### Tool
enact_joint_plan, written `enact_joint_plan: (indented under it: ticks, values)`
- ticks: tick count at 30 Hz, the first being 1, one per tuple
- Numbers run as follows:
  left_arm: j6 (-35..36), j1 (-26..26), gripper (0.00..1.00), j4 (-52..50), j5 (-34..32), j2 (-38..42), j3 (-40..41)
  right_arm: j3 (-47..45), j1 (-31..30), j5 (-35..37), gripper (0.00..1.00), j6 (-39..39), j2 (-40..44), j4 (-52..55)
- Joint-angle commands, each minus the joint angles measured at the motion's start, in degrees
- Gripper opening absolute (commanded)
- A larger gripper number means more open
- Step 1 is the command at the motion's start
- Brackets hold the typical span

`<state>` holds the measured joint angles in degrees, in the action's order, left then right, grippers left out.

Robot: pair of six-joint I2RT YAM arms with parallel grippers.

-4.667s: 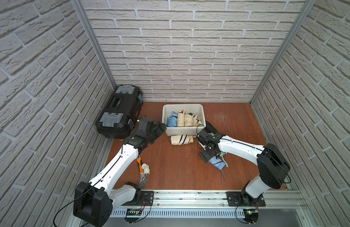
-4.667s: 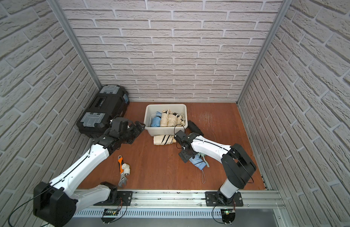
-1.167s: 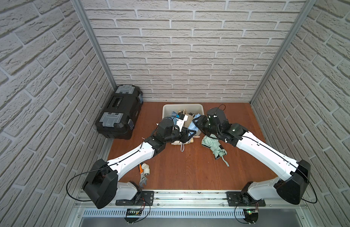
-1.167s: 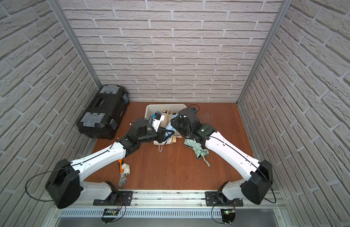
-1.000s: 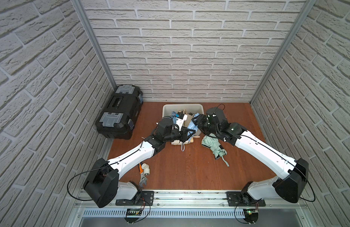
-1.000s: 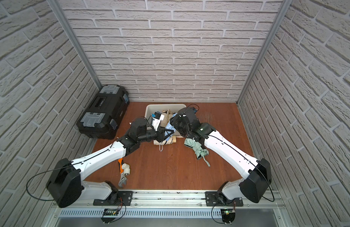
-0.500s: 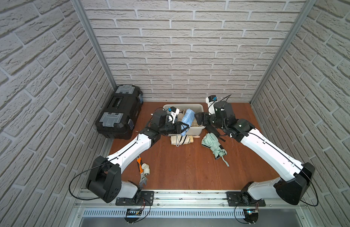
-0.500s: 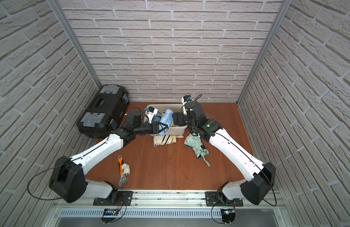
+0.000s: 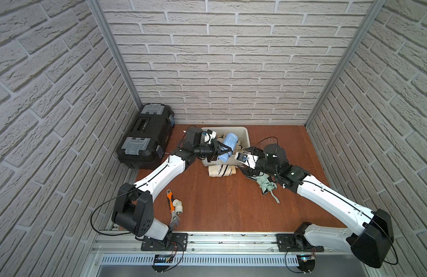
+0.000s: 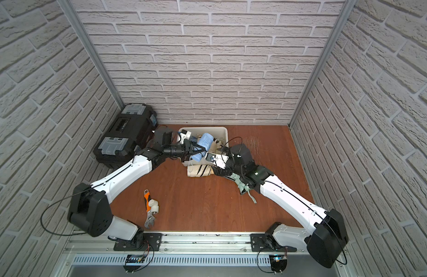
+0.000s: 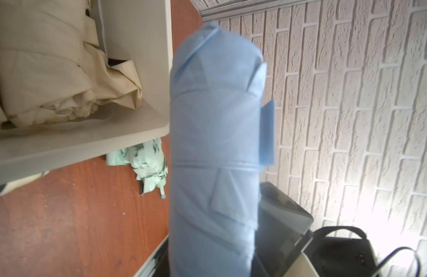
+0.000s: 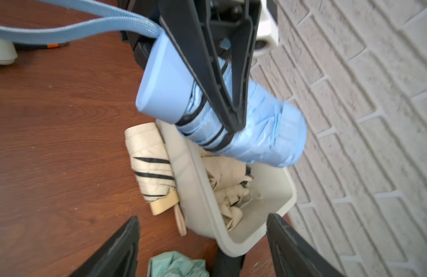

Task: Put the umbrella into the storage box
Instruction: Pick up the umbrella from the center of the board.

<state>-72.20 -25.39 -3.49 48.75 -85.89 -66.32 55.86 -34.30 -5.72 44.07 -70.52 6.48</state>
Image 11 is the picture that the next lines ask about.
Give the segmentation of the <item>beige umbrella black handle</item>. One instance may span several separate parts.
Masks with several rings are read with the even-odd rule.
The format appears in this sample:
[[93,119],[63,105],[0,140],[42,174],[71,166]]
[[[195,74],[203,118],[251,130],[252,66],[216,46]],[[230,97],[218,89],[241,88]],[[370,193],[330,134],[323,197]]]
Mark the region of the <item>beige umbrella black handle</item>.
[[86,118],[115,103],[137,109],[132,60],[110,65],[89,1],[0,1],[0,100],[16,127]]

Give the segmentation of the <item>periwinkle blue umbrella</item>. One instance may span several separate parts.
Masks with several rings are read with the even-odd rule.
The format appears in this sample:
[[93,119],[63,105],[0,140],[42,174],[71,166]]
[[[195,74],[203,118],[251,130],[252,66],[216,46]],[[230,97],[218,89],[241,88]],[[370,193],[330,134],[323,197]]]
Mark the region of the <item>periwinkle blue umbrella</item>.
[[274,105],[262,104],[266,63],[250,40],[216,24],[177,49],[170,78],[172,277],[248,277],[273,155]]

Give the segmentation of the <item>mint green umbrella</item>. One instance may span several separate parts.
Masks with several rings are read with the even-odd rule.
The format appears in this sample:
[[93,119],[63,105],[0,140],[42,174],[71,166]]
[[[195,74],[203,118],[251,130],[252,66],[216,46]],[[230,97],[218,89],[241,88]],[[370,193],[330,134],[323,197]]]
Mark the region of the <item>mint green umbrella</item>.
[[106,155],[106,164],[130,165],[136,174],[136,180],[142,182],[142,195],[159,189],[161,199],[166,198],[164,187],[167,183],[168,166],[160,138],[112,151]]

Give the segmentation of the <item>white plastic storage box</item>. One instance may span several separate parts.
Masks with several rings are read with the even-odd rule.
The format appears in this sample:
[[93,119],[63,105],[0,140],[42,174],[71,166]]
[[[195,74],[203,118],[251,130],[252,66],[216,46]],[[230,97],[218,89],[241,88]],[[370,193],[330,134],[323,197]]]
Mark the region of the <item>white plastic storage box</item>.
[[0,185],[147,142],[169,132],[173,58],[169,1],[93,1],[104,51],[132,60],[142,106],[104,105],[81,122],[0,133]]

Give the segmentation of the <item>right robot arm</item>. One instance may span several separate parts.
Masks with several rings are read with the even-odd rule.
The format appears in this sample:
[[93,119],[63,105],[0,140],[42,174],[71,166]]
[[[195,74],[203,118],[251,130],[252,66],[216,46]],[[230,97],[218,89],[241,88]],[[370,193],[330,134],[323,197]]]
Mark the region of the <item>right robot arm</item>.
[[400,251],[376,263],[366,233],[354,226],[311,231],[313,217],[274,184],[260,184],[253,277],[378,277]]

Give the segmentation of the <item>beige umbrella black stripes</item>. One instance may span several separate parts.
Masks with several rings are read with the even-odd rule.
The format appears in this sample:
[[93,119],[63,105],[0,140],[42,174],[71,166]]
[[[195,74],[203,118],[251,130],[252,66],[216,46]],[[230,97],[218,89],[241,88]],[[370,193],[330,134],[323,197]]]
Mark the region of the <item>beige umbrella black stripes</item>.
[[19,180],[10,181],[8,183],[2,184],[2,185],[0,185],[0,197],[16,190],[17,188],[20,188],[20,187],[23,187],[29,183],[32,183],[35,180],[38,180],[38,179],[46,176],[47,174],[49,174],[49,171],[39,173],[39,174],[35,174],[35,175],[31,175],[31,176],[28,176],[28,177],[25,177],[25,178],[22,178]]

